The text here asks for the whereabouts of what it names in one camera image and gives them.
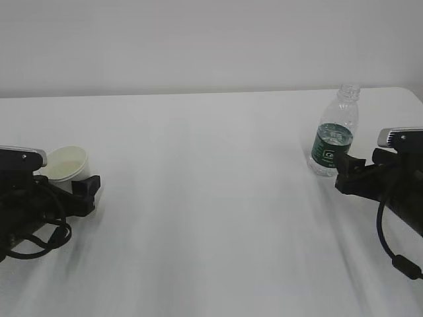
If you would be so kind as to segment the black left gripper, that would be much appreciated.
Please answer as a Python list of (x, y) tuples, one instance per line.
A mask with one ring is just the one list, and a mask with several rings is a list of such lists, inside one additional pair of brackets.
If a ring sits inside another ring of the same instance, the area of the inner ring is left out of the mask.
[(69, 217), (86, 217), (95, 209), (100, 176), (72, 181), (72, 193), (33, 172), (1, 170), (1, 250), (27, 241), (52, 251), (72, 237)]

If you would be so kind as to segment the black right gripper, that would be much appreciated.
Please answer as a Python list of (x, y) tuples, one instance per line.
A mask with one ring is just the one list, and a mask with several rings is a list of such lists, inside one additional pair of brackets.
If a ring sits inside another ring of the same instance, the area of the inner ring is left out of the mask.
[(422, 153), (394, 153), (376, 148), (372, 164), (366, 159), (336, 153), (335, 188), (346, 195), (381, 202), (422, 235)]

